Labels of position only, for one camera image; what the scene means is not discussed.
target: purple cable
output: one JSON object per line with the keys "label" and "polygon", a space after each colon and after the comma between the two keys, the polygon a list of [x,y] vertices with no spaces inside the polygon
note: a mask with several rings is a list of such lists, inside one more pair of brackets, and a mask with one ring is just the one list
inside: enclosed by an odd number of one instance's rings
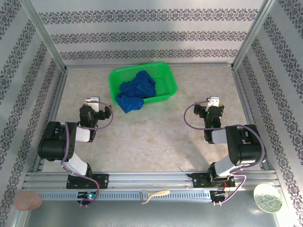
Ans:
{"label": "purple cable", "polygon": [[[185,112],[184,112],[184,116],[183,116],[184,122],[185,122],[190,128],[196,129],[196,130],[220,130],[220,129],[223,129],[223,128],[207,128],[207,129],[206,129],[206,128],[196,128],[196,127],[191,126],[191,125],[186,121],[186,119],[185,119],[186,112],[187,112],[192,106],[194,106],[194,105],[196,105],[196,104],[200,104],[200,103],[208,103],[208,101],[198,102],[198,103],[194,103],[194,104],[190,105],[190,106],[185,110]],[[246,175],[244,175],[244,174],[242,174],[242,175],[241,175],[241,174],[235,174],[237,171],[242,170],[242,169],[244,169],[244,168],[249,168],[249,167],[253,167],[253,166],[256,166],[256,165],[260,164],[260,163],[262,162],[262,160],[264,159],[264,156],[265,156],[265,146],[264,146],[264,143],[263,143],[261,137],[260,137],[255,131],[253,131],[251,128],[249,128],[249,127],[247,127],[247,126],[245,126],[245,125],[236,124],[235,126],[241,127],[241,128],[244,128],[244,129],[250,131],[250,132],[258,139],[258,141],[259,141],[259,143],[260,143],[260,145],[261,145],[261,157],[260,157],[260,159],[259,159],[256,163],[249,164],[248,166],[239,167],[239,168],[236,168],[236,169],[234,169],[234,170],[231,171],[231,175],[232,175],[232,176],[243,176],[244,179],[243,179],[243,181],[239,184],[239,186],[235,189],[235,191],[234,191],[227,199],[225,199],[225,200],[222,201],[222,202],[214,202],[214,205],[216,205],[216,204],[221,205],[222,203],[227,202],[232,196],[234,196],[234,194],[235,194],[235,193],[240,189],[240,187],[245,183],[245,181],[246,181]]]}
{"label": "purple cable", "polygon": [[84,179],[87,179],[87,180],[90,180],[90,181],[94,182],[94,183],[96,184],[96,186],[97,186],[96,194],[95,194],[95,197],[94,197],[93,200],[83,199],[83,200],[80,201],[80,206],[82,206],[82,203],[83,203],[84,201],[90,201],[89,204],[85,205],[86,207],[88,207],[88,206],[90,206],[90,205],[97,199],[97,197],[99,196],[99,192],[100,192],[99,184],[98,184],[98,182],[95,181],[94,179],[91,179],[91,178],[89,178],[89,177],[87,177],[87,176],[82,176],[82,175],[77,174],[77,173],[73,173],[71,170],[69,170],[69,169],[67,169],[67,168],[65,168],[65,167],[63,166],[63,164],[64,164],[64,162],[65,162],[65,160],[66,160],[66,158],[67,158],[68,150],[69,150],[69,146],[70,146],[70,134],[69,134],[69,131],[68,131],[67,122],[65,122],[64,125],[65,125],[65,130],[66,130],[66,149],[65,149],[64,157],[63,157],[63,159],[62,159],[62,161],[61,161],[61,166],[62,166],[62,168],[63,168],[66,172],[68,172],[68,173],[70,173],[70,174],[73,174],[73,175],[76,175],[76,176],[79,176],[79,177],[82,177],[82,178],[84,178]]}
{"label": "purple cable", "polygon": [[208,101],[198,102],[198,103],[194,103],[194,104],[190,105],[190,106],[185,110],[184,115],[183,115],[183,119],[184,119],[185,124],[187,124],[190,128],[196,129],[196,130],[219,130],[219,129],[223,129],[223,128],[196,128],[196,127],[194,127],[194,126],[191,126],[191,125],[187,122],[187,120],[186,120],[186,118],[185,118],[187,111],[188,111],[192,106],[197,105],[197,104],[200,104],[200,103],[208,103]]}
{"label": "purple cable", "polygon": [[99,103],[99,104],[102,104],[104,106],[107,106],[109,108],[110,112],[112,113],[112,119],[110,120],[110,122],[106,126],[103,126],[101,128],[90,128],[90,127],[83,127],[83,126],[78,126],[78,127],[83,128],[83,129],[99,130],[99,129],[106,128],[107,126],[109,126],[111,124],[111,122],[114,119],[114,112],[113,112],[112,108],[109,105],[107,105],[107,104],[105,104],[103,102],[97,102],[97,101],[92,101],[92,102],[87,102],[87,103]]}

